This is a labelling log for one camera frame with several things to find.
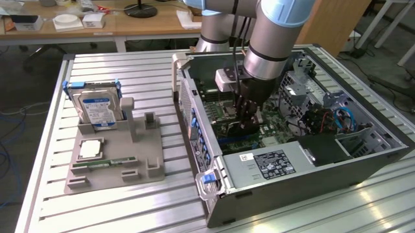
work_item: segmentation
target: desk lamp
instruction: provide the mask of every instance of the desk lamp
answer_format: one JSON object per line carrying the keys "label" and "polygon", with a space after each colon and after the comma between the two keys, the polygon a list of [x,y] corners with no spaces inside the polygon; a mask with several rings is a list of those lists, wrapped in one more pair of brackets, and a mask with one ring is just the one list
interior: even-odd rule
{"label": "desk lamp", "polygon": [[136,4],[124,7],[124,12],[134,18],[149,18],[157,14],[157,9],[150,5],[142,4],[141,0],[137,0]]}

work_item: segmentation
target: red wire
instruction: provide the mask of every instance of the red wire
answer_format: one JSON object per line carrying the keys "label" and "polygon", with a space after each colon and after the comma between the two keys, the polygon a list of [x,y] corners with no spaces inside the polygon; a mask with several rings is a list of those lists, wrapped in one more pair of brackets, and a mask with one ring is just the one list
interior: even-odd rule
{"label": "red wire", "polygon": [[325,116],[327,116],[327,113],[324,113],[324,116],[323,116],[323,121],[321,121],[321,127],[320,127],[320,133],[323,132],[323,126],[324,126],[324,121],[325,121]]}

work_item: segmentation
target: white sticker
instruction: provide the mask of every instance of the white sticker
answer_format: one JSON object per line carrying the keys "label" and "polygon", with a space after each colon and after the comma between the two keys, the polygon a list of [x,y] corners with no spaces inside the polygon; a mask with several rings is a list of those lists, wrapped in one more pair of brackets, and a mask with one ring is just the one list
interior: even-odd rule
{"label": "white sticker", "polygon": [[112,35],[113,33],[93,33],[93,35]]}
{"label": "white sticker", "polygon": [[114,114],[108,106],[108,98],[82,100],[90,124],[98,127],[108,127],[114,124]]}
{"label": "white sticker", "polygon": [[244,162],[244,161],[248,161],[248,160],[253,159],[253,154],[252,153],[240,154],[238,157],[240,157],[240,161]]}

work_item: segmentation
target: hard drive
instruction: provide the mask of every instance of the hard drive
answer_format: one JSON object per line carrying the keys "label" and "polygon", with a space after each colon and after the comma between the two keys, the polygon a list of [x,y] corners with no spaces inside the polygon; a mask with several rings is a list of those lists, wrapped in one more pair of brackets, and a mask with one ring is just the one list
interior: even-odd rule
{"label": "hard drive", "polygon": [[125,119],[120,109],[120,83],[62,83],[82,124],[90,123],[94,130],[116,129],[116,122]]}

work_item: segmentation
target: floor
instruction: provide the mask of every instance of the floor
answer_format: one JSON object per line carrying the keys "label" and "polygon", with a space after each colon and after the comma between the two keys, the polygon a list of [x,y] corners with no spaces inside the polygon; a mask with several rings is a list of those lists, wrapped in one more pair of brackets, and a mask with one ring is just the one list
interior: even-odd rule
{"label": "floor", "polygon": [[[373,16],[363,18],[357,25],[357,30],[364,31]],[[377,30],[387,25],[387,21],[381,21]],[[389,39],[385,41],[383,48],[375,49],[372,45],[368,49],[373,52],[375,57],[365,55],[360,59],[355,60],[348,57],[347,54],[340,54],[341,58],[351,59],[361,67],[361,70],[368,74],[389,80],[393,83],[399,83],[403,86],[411,85],[404,81],[404,77],[408,76],[404,68],[396,65],[400,57],[405,53],[407,49],[415,42],[415,35],[409,34],[400,28],[396,28]],[[193,45],[194,40],[178,39],[168,43],[166,40],[157,41],[134,41],[126,44],[129,51],[137,50],[162,50],[165,48],[185,49]],[[61,45],[68,53],[106,53],[116,52],[114,44],[110,42],[97,43],[97,48],[92,49],[88,43],[65,44]],[[49,101],[53,94],[53,88],[56,85],[56,77],[60,68],[61,55],[58,52],[50,50],[32,63],[33,72],[25,73],[21,70],[21,63],[30,52],[34,51],[37,46],[29,46],[28,52],[21,52],[18,47],[12,46],[8,51],[0,55],[0,111],[10,112],[18,110],[22,106],[29,104]],[[341,61],[347,68],[356,74],[356,76],[368,82],[365,75],[359,70],[357,66],[351,61]],[[384,97],[388,102],[392,102],[392,95],[389,91],[375,85],[373,90]],[[412,101],[401,96],[396,95],[396,104],[400,108],[409,109]],[[36,113],[46,110],[48,105],[40,105],[28,110],[28,113]],[[408,119],[415,122],[415,116],[408,113],[403,113]],[[21,119],[21,115],[13,115],[12,117]],[[30,175],[32,164],[34,161],[37,145],[42,133],[45,114],[25,117],[25,131],[18,139],[6,144],[6,149],[10,156],[14,158],[14,162],[18,167],[22,193],[28,184]],[[6,133],[14,125],[0,120],[0,134]],[[4,167],[0,166],[0,175],[4,173]],[[9,196],[16,194],[17,183],[16,177],[9,171],[4,179],[0,179],[0,205],[4,203]],[[10,233],[16,227],[16,221],[18,217],[21,201],[24,194],[16,195],[10,205],[0,208],[0,228],[2,233]]]}

